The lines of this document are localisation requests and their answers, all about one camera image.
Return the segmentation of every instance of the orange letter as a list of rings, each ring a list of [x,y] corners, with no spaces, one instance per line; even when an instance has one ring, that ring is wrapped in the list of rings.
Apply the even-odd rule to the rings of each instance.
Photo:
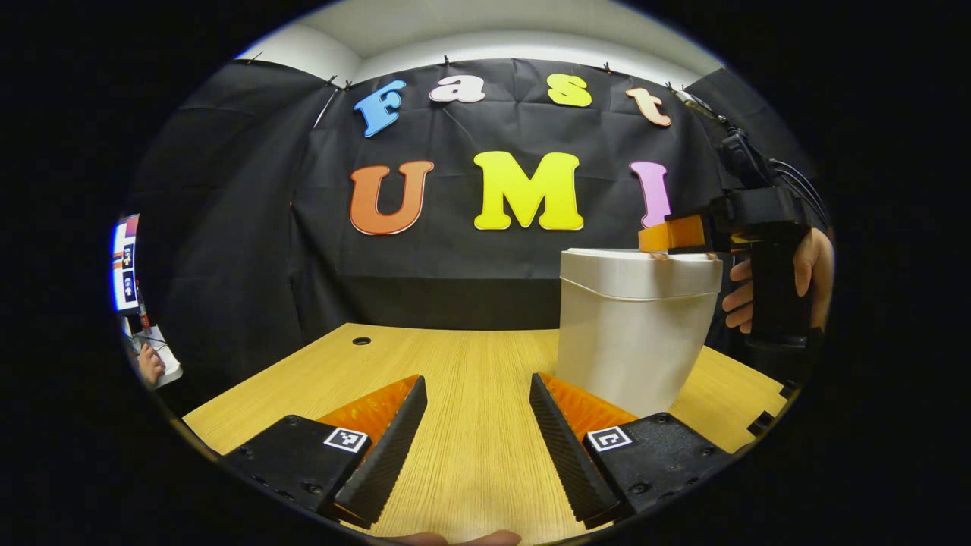
[[[390,215],[378,212],[381,180],[391,172],[384,165],[363,167],[351,173],[354,193],[351,196],[351,224],[365,235],[393,235],[412,226],[421,214],[424,199],[424,175],[435,168],[431,161],[402,163],[398,171],[405,175],[401,208]]]
[[[634,97],[634,100],[637,101],[637,107],[641,109],[641,114],[651,123],[662,127],[671,124],[671,119],[657,110],[657,107],[661,105],[661,99],[651,96],[646,89],[642,87],[628,89],[627,96]]]

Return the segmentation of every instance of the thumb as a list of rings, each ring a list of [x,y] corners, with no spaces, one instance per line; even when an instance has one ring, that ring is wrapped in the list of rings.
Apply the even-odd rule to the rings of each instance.
[[[813,245],[813,231],[810,230],[802,242],[795,249],[792,256],[792,266],[795,269],[795,293],[802,297],[809,291],[809,283],[813,280],[813,266],[819,259],[820,252],[816,245]]]

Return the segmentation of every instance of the blue letter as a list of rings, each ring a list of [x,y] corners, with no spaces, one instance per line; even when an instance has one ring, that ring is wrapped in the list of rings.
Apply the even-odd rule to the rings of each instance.
[[[365,137],[374,136],[375,133],[398,119],[397,112],[389,112],[387,109],[401,106],[401,95],[394,91],[404,86],[404,82],[395,80],[362,98],[360,102],[354,105],[354,109],[360,110],[361,114],[364,115],[364,122],[367,123],[367,128],[364,129]]]

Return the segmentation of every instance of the black handle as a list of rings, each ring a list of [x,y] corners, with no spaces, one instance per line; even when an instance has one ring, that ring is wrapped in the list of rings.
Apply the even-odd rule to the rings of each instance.
[[[805,349],[812,297],[795,291],[792,257],[808,227],[787,230],[771,240],[753,242],[752,334],[746,343],[769,349]]]

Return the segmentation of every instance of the white ceiling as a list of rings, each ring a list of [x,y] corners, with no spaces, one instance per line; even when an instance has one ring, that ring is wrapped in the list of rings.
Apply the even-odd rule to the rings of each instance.
[[[628,46],[697,74],[722,65],[675,31],[611,0],[344,0],[294,22],[365,59],[454,34],[542,30]]]

